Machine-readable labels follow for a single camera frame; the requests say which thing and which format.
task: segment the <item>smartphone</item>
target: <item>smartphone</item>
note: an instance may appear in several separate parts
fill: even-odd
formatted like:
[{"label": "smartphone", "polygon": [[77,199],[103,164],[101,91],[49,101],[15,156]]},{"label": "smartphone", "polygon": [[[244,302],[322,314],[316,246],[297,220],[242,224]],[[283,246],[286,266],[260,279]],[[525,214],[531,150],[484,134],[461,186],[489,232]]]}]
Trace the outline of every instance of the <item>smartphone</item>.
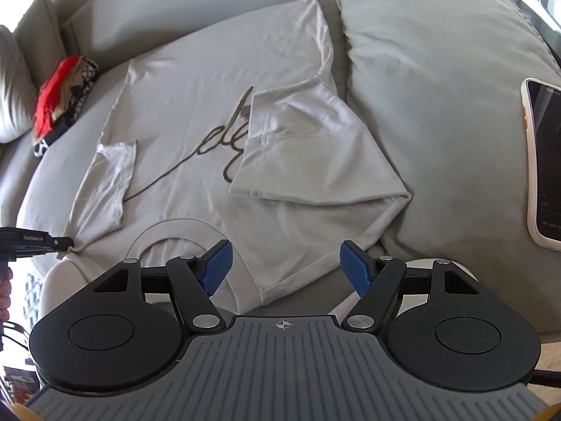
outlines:
[{"label": "smartphone", "polygon": [[528,230],[542,247],[561,250],[561,88],[522,83],[528,145]]}]

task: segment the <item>sofa cushion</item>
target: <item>sofa cushion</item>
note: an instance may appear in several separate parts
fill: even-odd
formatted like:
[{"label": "sofa cushion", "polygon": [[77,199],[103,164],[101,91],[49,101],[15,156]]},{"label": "sofa cushion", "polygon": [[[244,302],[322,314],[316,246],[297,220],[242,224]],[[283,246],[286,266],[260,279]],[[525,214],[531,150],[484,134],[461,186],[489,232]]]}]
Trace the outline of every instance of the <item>sofa cushion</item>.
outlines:
[{"label": "sofa cushion", "polygon": [[19,138],[33,126],[37,89],[12,33],[0,25],[0,142]]},{"label": "sofa cushion", "polygon": [[51,0],[34,0],[13,31],[33,83],[40,88],[66,57]]},{"label": "sofa cushion", "polygon": [[561,329],[561,253],[526,228],[520,86],[561,72],[510,0],[338,0],[350,106],[413,199],[382,242],[459,261],[541,333]]},{"label": "sofa cushion", "polygon": [[[72,201],[94,157],[97,139],[121,91],[128,62],[101,75],[76,123],[41,159],[18,215],[18,227],[40,229],[62,236]],[[34,256],[43,277],[57,262],[55,254]]]},{"label": "sofa cushion", "polygon": [[0,160],[0,226],[15,226],[23,197],[40,158],[33,154],[30,131],[2,147],[4,153]]},{"label": "sofa cushion", "polygon": [[107,71],[220,20],[293,0],[91,0],[66,21],[71,54]]}]

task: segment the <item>orange object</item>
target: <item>orange object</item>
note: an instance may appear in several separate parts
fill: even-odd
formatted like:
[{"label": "orange object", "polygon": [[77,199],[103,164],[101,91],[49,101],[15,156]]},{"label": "orange object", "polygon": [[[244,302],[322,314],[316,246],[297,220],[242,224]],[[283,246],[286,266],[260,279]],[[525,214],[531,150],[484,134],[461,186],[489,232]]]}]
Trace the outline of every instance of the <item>orange object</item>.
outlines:
[{"label": "orange object", "polygon": [[536,416],[532,421],[553,421],[554,416],[561,412],[561,403],[547,407],[543,412]]},{"label": "orange object", "polygon": [[20,418],[21,421],[43,421],[35,413],[20,403],[15,403],[10,407],[14,414]]},{"label": "orange object", "polygon": [[79,56],[73,55],[61,61],[54,74],[41,87],[35,110],[36,138],[43,138],[53,129],[51,114],[61,100],[62,84],[79,60]]},{"label": "orange object", "polygon": [[30,370],[14,369],[4,366],[6,382],[11,386],[14,402],[25,403],[33,394],[39,391],[37,374]]}]

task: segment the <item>gray ridged plate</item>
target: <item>gray ridged plate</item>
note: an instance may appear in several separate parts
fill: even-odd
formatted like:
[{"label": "gray ridged plate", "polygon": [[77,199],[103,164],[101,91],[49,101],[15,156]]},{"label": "gray ridged plate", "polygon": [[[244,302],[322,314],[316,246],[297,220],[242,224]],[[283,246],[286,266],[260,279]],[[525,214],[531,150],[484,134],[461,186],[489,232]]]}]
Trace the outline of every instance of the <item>gray ridged plate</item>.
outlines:
[{"label": "gray ridged plate", "polygon": [[28,406],[45,421],[527,421],[546,407],[524,385],[483,394],[430,386],[374,336],[330,316],[237,318],[225,333],[193,339],[145,387],[111,397],[48,388]]}]

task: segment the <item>pillow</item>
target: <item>pillow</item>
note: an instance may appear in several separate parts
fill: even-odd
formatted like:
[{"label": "pillow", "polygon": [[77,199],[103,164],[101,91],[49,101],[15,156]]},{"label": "pillow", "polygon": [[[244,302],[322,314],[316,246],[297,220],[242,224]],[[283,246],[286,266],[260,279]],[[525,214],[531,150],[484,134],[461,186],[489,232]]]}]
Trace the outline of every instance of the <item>pillow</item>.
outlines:
[{"label": "pillow", "polygon": [[520,95],[527,77],[561,86],[546,44],[511,0],[338,4],[349,105],[413,194],[382,237],[388,254],[459,261],[540,333],[559,332],[561,253],[526,227]]},{"label": "pillow", "polygon": [[37,89],[12,33],[0,25],[0,143],[20,137],[33,125]]},{"label": "pillow", "polygon": [[20,46],[33,83],[40,88],[66,58],[51,0],[34,0],[13,32]]}]

